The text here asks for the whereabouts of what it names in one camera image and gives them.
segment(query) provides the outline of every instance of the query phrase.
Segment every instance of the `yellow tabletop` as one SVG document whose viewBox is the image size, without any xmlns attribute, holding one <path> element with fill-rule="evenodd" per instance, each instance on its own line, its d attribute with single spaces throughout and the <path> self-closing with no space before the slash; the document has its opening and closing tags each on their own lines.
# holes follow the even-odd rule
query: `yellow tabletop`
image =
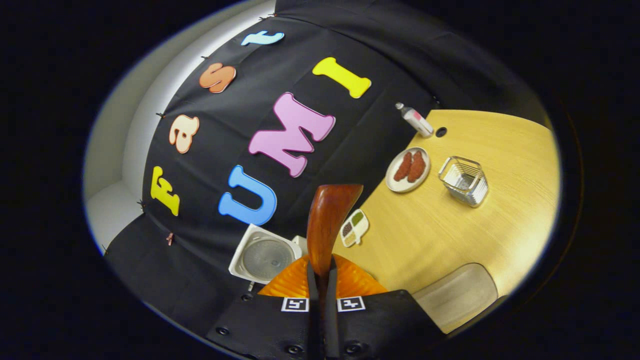
<svg viewBox="0 0 640 360">
<path fill-rule="evenodd" d="M 441 138 L 416 135 L 409 147 L 429 154 L 431 170 L 408 193 L 378 185 L 361 209 L 369 230 L 360 244 L 333 252 L 386 289 L 410 293 L 467 263 L 482 264 L 498 290 L 511 293 L 536 264 L 556 219 L 560 167 L 551 130 L 526 119 L 467 110 L 432 110 Z M 449 156 L 482 166 L 489 192 L 478 208 L 454 199 L 438 178 Z"/>
</svg>

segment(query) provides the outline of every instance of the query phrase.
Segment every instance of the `pink letter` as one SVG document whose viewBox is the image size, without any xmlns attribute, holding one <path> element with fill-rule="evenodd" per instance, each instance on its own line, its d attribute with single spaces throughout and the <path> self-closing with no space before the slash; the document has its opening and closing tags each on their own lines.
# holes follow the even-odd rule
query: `pink letter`
<svg viewBox="0 0 640 360">
<path fill-rule="evenodd" d="M 258 131 L 249 143 L 249 152 L 261 152 L 289 168 L 292 177 L 298 177 L 307 166 L 307 158 L 295 157 L 286 151 L 313 152 L 314 147 L 302 129 L 311 133 L 315 142 L 324 140 L 329 134 L 335 117 L 323 116 L 300 104 L 293 94 L 282 94 L 273 105 L 273 112 L 284 126 L 284 131 Z"/>
</svg>

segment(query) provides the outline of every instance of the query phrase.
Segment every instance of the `light blue letter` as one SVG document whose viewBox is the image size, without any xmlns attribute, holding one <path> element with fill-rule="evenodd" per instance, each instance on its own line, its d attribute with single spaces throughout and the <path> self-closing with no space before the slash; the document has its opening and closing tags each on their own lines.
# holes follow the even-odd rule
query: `light blue letter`
<svg viewBox="0 0 640 360">
<path fill-rule="evenodd" d="M 238 185 L 262 198 L 262 206 L 255 210 L 247 208 L 235 201 L 231 194 L 226 192 L 220 198 L 218 212 L 221 215 L 230 215 L 246 224 L 257 226 L 269 221 L 273 213 L 276 212 L 276 205 L 278 204 L 276 193 L 270 187 L 246 175 L 240 165 L 236 165 L 231 170 L 231 174 L 229 174 L 229 186 L 235 188 Z"/>
<path fill-rule="evenodd" d="M 276 33 L 275 35 L 265 35 L 267 33 L 266 30 L 261 31 L 257 34 L 249 34 L 244 40 L 242 40 L 242 46 L 248 44 L 260 44 L 260 45 L 269 45 L 274 42 L 280 41 L 284 37 L 284 33 Z"/>
</svg>

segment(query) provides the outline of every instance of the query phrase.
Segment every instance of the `white wall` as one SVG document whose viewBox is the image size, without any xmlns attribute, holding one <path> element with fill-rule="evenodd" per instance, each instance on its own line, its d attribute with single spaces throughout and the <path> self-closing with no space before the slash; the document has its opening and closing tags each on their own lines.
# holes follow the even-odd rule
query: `white wall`
<svg viewBox="0 0 640 360">
<path fill-rule="evenodd" d="M 250 0 L 197 22 L 142 59 L 113 90 L 94 123 L 83 174 L 86 214 L 102 253 L 141 213 L 136 201 L 159 122 L 155 113 L 164 111 L 201 56 L 274 9 L 275 0 Z"/>
</svg>

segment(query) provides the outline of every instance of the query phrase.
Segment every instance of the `black cloth backdrop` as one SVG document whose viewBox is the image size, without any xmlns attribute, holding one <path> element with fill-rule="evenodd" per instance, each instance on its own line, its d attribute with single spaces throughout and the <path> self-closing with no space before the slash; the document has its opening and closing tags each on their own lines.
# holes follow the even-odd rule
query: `black cloth backdrop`
<svg viewBox="0 0 640 360">
<path fill-rule="evenodd" d="M 268 185 L 277 208 L 263 228 L 291 239 L 306 235 L 307 217 L 321 184 L 360 183 L 359 207 L 384 178 L 389 162 L 415 131 L 394 108 L 397 101 L 423 116 L 436 107 L 508 113 L 544 123 L 543 107 L 527 85 L 495 58 L 455 35 L 435 19 L 390 1 L 278 1 L 276 17 L 242 31 L 209 55 L 189 75 L 163 111 L 150 144 L 144 173 L 145 213 L 111 242 L 105 255 L 117 275 L 141 300 L 204 336 L 248 281 L 227 268 L 247 225 L 218 213 L 220 197 L 258 208 L 259 197 L 231 189 L 236 165 Z M 240 43 L 266 30 L 285 37 L 271 45 Z M 372 81 L 359 99 L 313 67 L 333 56 L 351 72 Z M 212 94 L 198 84 L 204 70 L 220 62 L 236 68 L 227 89 Z M 284 92 L 336 123 L 297 178 L 275 160 L 252 155 L 248 144 L 259 130 L 280 130 L 274 102 Z M 179 115 L 198 117 L 190 150 L 168 141 Z M 180 196 L 177 217 L 151 199 L 152 169 Z M 165 238 L 174 233 L 171 247 Z"/>
</svg>

